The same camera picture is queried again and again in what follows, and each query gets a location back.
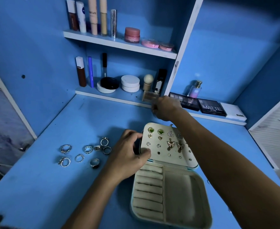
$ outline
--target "pink compact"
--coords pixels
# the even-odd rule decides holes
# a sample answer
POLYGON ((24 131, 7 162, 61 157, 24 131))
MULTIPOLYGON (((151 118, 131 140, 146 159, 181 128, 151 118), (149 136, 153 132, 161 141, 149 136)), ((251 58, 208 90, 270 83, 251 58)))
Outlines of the pink compact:
POLYGON ((126 27, 124 40, 125 40, 125 42, 139 43, 140 42, 140 30, 137 28, 126 27))
POLYGON ((160 43, 159 49, 164 51, 172 51, 174 45, 171 43, 160 43))
POLYGON ((142 40, 141 44, 145 47, 149 47, 149 48, 158 48, 159 47, 159 43, 153 39, 144 39, 142 40))

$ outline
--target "black box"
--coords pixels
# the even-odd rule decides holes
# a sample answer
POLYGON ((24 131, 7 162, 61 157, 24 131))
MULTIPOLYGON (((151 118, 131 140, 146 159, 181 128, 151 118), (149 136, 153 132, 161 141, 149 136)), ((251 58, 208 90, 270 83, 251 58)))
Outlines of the black box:
POLYGON ((217 101, 204 99, 197 99, 197 101, 202 113, 219 116, 227 115, 222 106, 217 101))
POLYGON ((169 97, 173 97, 175 99, 180 100, 181 107, 183 108, 199 111, 199 105, 195 98, 183 96, 172 92, 169 93, 169 97))

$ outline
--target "perfume bottle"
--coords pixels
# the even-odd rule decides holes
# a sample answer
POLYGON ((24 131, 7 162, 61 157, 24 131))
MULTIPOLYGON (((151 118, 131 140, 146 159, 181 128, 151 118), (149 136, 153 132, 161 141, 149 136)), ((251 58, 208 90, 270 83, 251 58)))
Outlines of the perfume bottle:
POLYGON ((192 98, 197 98, 197 96, 198 96, 198 94, 199 94, 199 92, 201 90, 201 86, 200 85, 202 83, 203 83, 202 81, 197 80, 196 84, 190 89, 188 96, 192 97, 192 98))

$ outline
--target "person's left hand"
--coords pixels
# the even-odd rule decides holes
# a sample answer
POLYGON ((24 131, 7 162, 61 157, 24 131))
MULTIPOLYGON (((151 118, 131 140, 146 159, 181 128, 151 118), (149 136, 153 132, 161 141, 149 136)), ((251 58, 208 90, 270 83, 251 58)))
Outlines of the person's left hand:
POLYGON ((109 155, 104 169, 117 184, 135 174, 151 157, 150 149, 140 155, 134 154, 134 143, 139 138, 142 138, 142 133, 126 129, 109 155))

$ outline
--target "jewelry box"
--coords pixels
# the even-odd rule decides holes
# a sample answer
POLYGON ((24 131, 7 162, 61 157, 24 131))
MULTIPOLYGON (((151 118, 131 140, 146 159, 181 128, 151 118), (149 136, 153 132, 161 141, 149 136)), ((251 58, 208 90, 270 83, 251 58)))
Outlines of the jewelry box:
POLYGON ((192 229, 212 224, 198 163, 177 128, 148 123, 143 130, 140 153, 151 158, 135 174, 130 209, 137 219, 192 229))

